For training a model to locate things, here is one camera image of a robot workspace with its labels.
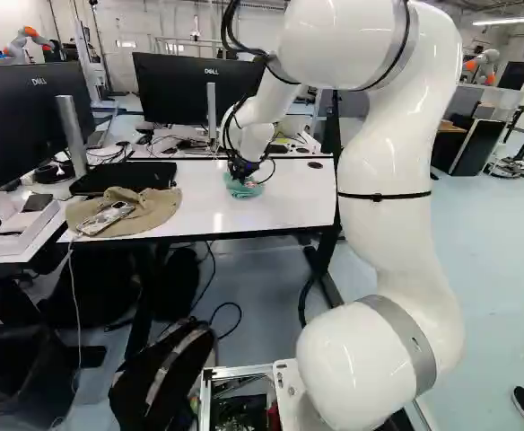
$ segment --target beige fabric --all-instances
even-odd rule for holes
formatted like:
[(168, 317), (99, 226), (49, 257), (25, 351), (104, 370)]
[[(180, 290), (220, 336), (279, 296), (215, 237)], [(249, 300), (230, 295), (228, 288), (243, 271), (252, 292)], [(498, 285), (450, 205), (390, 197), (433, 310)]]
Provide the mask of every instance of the beige fabric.
[(104, 192), (102, 198), (77, 202), (66, 207), (65, 215), (69, 229), (77, 232), (76, 226), (87, 217), (94, 216), (102, 209), (121, 200), (135, 204), (136, 210), (99, 233), (97, 237), (112, 238), (134, 235), (164, 224), (179, 209), (182, 202), (182, 191), (180, 189), (146, 189), (141, 193), (135, 193), (129, 189), (111, 187)]

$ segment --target gray floor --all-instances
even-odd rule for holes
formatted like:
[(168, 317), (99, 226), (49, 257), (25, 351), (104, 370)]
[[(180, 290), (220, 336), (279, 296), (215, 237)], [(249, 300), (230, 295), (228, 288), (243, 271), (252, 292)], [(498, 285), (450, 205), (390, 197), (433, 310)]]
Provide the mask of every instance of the gray floor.
[[(515, 154), (522, 140), (514, 134), (507, 152)], [(459, 368), (422, 403), (440, 431), (524, 431), (510, 401), (512, 387), (524, 385), (524, 180), (441, 176), (434, 183), (433, 230), (465, 315), (467, 350)], [(205, 252), (204, 246), (198, 248)], [(217, 242), (214, 253), (217, 275), (197, 316), (208, 319), (226, 301), (239, 303), (244, 311), (242, 324), (221, 343), (219, 364), (252, 365), (293, 356), (300, 331), (297, 295), (309, 275), (296, 242), (289, 237)], [(210, 269), (207, 261), (203, 279)], [(374, 271), (345, 243), (338, 245), (330, 272), (346, 301), (375, 289)], [(312, 315), (326, 310), (316, 291), (309, 308)], [(226, 309), (214, 327), (225, 331), (235, 319), (236, 313)], [(109, 358), (102, 370), (83, 372), (74, 407), (60, 429), (118, 430), (106, 393), (127, 329), (87, 337), (111, 347)]]

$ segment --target black laptop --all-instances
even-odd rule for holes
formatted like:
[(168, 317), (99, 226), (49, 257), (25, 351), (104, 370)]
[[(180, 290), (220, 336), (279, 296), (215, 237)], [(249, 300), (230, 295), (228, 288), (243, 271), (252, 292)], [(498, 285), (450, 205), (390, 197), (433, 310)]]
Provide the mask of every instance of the black laptop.
[(177, 166), (172, 162), (127, 162), (95, 166), (69, 188), (73, 196), (102, 196), (109, 187), (140, 193), (144, 189), (165, 190), (173, 186)]

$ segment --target phone case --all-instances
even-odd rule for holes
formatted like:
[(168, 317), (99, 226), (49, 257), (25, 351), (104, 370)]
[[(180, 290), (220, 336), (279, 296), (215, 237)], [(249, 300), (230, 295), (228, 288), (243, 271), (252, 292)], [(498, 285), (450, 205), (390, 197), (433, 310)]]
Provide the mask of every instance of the phone case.
[[(117, 204), (124, 204), (123, 207), (115, 207)], [(125, 218), (135, 210), (135, 206), (127, 202), (117, 202), (111, 207), (104, 208), (98, 214), (86, 218), (81, 224), (76, 226), (76, 230), (85, 235), (94, 236), (106, 228), (116, 223), (121, 218)]]

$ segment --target computer monitor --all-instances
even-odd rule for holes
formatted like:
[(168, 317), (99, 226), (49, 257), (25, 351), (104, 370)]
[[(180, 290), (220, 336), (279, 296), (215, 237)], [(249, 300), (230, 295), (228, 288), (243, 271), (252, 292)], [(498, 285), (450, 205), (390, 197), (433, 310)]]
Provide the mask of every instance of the computer monitor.
[(59, 94), (73, 96), (86, 141), (95, 125), (79, 63), (0, 66), (0, 186), (67, 147)]
[(144, 119), (152, 123), (205, 125), (207, 83), (216, 83), (216, 122), (248, 92), (256, 94), (264, 62), (165, 56), (134, 52)]

